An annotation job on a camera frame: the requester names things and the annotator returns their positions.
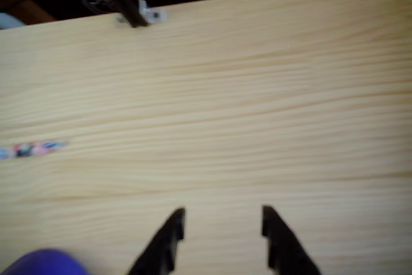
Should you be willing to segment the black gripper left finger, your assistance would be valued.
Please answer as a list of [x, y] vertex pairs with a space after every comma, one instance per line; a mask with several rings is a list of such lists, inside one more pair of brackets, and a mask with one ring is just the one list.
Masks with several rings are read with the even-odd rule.
[[161, 275], [175, 270], [178, 243], [185, 236], [185, 208], [177, 208], [152, 237], [128, 274]]

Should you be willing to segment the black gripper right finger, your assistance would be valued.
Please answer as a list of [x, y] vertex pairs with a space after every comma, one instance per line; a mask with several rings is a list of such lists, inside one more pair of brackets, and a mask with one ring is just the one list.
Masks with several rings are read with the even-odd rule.
[[270, 205], [262, 206], [261, 235], [267, 239], [267, 265], [273, 272], [321, 274], [293, 230]]

